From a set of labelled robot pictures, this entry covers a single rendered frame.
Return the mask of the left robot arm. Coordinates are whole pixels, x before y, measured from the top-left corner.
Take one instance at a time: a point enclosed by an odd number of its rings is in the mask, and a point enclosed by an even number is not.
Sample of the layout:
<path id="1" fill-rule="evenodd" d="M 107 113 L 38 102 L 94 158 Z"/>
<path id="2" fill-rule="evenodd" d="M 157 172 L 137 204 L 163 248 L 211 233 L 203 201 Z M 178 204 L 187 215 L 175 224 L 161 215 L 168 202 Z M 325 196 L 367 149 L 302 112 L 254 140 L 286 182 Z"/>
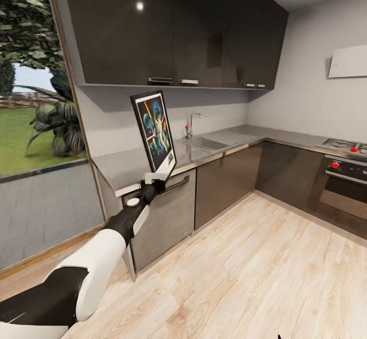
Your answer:
<path id="1" fill-rule="evenodd" d="M 97 310 L 117 264 L 149 214 L 166 173 L 146 173 L 141 191 L 88 243 L 37 286 L 0 302 L 0 339 L 61 339 Z"/>

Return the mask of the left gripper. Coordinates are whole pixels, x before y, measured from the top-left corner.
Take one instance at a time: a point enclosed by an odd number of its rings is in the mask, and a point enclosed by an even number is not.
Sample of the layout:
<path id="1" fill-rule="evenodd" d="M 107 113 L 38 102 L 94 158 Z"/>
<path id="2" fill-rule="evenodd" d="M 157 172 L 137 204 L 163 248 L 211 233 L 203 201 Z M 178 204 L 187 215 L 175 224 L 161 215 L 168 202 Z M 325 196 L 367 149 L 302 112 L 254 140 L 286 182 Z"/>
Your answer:
<path id="1" fill-rule="evenodd" d="M 166 185 L 165 181 L 162 180 L 155 180 L 152 184 L 146 184 L 146 179 L 141 181 L 140 183 L 141 190 L 147 189 L 148 191 L 153 193 L 153 198 L 156 196 L 157 193 L 165 193 L 166 192 Z"/>

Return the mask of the poster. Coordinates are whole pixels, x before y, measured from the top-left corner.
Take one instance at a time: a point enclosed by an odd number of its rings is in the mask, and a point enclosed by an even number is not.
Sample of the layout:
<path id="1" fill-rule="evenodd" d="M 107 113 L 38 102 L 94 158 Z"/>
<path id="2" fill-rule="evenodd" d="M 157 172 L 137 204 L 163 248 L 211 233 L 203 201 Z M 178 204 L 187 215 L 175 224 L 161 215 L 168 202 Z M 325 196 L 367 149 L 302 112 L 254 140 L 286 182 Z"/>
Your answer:
<path id="1" fill-rule="evenodd" d="M 163 90 L 130 97 L 152 173 L 166 173 L 167 183 L 177 164 Z"/>

